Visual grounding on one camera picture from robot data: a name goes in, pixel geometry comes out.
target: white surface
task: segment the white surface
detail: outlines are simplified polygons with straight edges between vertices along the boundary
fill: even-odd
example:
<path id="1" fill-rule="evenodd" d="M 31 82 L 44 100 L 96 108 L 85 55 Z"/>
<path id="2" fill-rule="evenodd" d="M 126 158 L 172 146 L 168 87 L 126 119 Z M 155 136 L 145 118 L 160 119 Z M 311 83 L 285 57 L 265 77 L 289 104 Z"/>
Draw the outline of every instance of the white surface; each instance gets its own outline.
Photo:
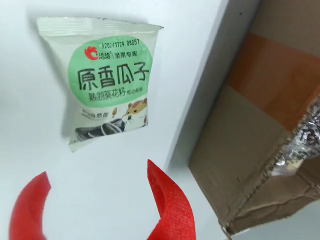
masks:
<path id="1" fill-rule="evenodd" d="M 22 188 L 47 171 L 48 240 L 146 239 L 159 220 L 147 159 L 166 169 L 170 147 L 199 80 L 208 40 L 227 0 L 4 0 L 0 9 L 0 239 Z M 39 16 L 89 16 L 161 25 L 150 77 L 149 126 L 71 153 L 76 102 L 52 69 Z M 194 212 L 197 234 L 216 219 L 187 168 L 172 176 Z M 213 221 L 212 239 L 225 239 Z"/>

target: green label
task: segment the green label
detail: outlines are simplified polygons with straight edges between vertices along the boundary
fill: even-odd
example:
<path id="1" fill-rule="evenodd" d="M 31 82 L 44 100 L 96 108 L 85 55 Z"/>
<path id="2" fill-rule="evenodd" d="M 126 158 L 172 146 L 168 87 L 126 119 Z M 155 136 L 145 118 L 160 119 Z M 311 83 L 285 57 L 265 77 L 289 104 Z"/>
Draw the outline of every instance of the green label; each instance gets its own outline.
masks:
<path id="1" fill-rule="evenodd" d="M 69 63 L 68 79 L 82 104 L 105 108 L 145 95 L 151 66 L 152 56 L 141 40 L 112 36 L 76 49 Z"/>

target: cardboard box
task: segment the cardboard box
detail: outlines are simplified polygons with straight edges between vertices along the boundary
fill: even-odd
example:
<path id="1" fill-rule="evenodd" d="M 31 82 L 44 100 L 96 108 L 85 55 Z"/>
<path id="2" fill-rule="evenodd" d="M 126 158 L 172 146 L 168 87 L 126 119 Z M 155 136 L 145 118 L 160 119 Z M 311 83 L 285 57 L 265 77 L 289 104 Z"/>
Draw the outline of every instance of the cardboard box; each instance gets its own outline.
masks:
<path id="1" fill-rule="evenodd" d="M 320 94 L 320 1 L 264 0 L 189 168 L 233 235 L 320 198 L 320 157 L 271 172 Z"/>

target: cartoon hamster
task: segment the cartoon hamster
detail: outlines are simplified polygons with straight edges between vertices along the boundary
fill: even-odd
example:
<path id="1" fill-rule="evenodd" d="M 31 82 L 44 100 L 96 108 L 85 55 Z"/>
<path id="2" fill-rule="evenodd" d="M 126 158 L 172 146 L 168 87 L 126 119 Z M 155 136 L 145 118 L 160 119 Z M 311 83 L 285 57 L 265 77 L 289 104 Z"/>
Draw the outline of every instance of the cartoon hamster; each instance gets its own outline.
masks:
<path id="1" fill-rule="evenodd" d="M 144 100 L 136 101 L 134 104 L 129 103 L 128 107 L 126 114 L 122 117 L 122 121 L 125 123 L 125 132 L 148 124 L 146 98 Z"/>

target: red plastic object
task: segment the red plastic object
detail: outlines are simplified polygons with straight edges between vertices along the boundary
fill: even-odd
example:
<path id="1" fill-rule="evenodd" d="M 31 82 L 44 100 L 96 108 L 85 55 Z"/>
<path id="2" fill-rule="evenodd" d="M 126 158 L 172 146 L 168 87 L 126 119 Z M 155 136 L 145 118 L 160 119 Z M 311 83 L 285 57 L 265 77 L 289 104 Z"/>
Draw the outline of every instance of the red plastic object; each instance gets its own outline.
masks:
<path id="1" fill-rule="evenodd" d="M 20 193 L 13 208 L 9 240 L 45 240 L 42 215 L 51 189 L 46 172 L 32 179 Z"/>
<path id="2" fill-rule="evenodd" d="M 184 192 L 151 160 L 147 174 L 161 218 L 148 240 L 195 240 L 194 215 Z"/>

